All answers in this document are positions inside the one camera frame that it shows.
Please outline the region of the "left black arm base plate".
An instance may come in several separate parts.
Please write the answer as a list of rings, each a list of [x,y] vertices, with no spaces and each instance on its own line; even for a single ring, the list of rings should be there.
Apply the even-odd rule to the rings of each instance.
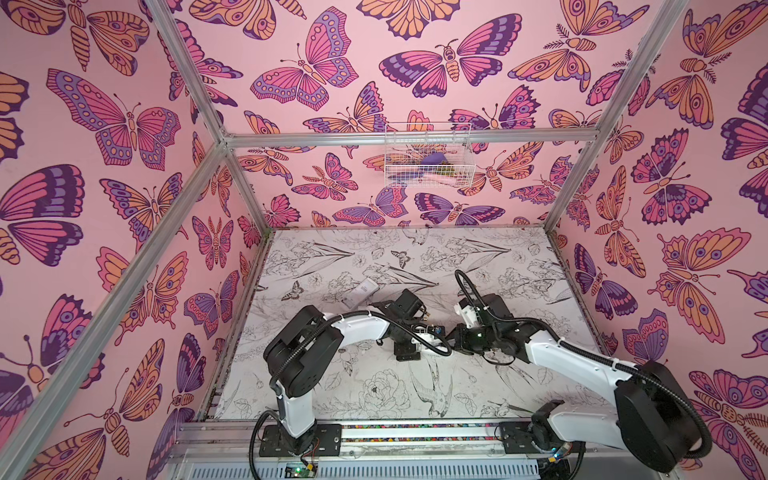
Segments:
[[[268,425],[264,429],[259,446],[262,458],[301,456],[337,457],[342,440],[341,424],[318,424],[299,437],[290,436],[281,424]]]

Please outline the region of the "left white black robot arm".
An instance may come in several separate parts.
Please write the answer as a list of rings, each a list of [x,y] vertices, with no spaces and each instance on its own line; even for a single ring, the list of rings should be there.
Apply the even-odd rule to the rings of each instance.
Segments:
[[[254,479],[261,477],[256,457],[269,448],[297,457],[306,471],[315,468],[306,457],[328,447],[338,453],[340,427],[321,427],[313,409],[313,391],[337,352],[346,346],[390,338],[398,361],[418,360],[427,350],[449,357],[453,349],[445,329],[424,322],[427,308],[408,289],[394,300],[374,302],[359,310],[327,314],[308,305],[267,345],[263,359],[270,374],[269,388],[277,401],[275,409],[260,414],[248,445],[248,466]]]

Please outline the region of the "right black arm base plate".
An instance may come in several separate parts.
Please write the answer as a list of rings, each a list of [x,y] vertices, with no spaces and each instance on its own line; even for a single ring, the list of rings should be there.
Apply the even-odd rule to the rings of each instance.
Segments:
[[[500,422],[495,435],[507,454],[540,454],[548,463],[583,456],[584,446],[580,442],[562,440],[546,422],[526,419]]]

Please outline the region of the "white AC remote control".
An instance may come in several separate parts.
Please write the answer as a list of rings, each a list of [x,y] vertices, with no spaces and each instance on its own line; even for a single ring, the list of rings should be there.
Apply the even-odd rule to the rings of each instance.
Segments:
[[[380,287],[375,281],[366,278],[342,296],[342,303],[349,309],[355,309],[359,305],[365,305],[368,299],[379,289]]]

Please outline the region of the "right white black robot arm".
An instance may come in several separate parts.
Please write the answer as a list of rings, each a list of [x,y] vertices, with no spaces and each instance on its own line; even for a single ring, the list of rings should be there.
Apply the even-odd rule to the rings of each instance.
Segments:
[[[709,428],[667,367],[654,361],[637,365],[579,347],[539,318],[513,316],[500,296],[480,294],[464,271],[456,270],[454,277],[463,294],[456,306],[463,321],[449,335],[453,350],[481,357],[498,351],[507,365],[546,368],[615,409],[613,416],[566,411],[555,399],[532,413],[528,434],[553,461],[592,443],[627,451],[651,470],[669,473],[682,460],[711,452]]]

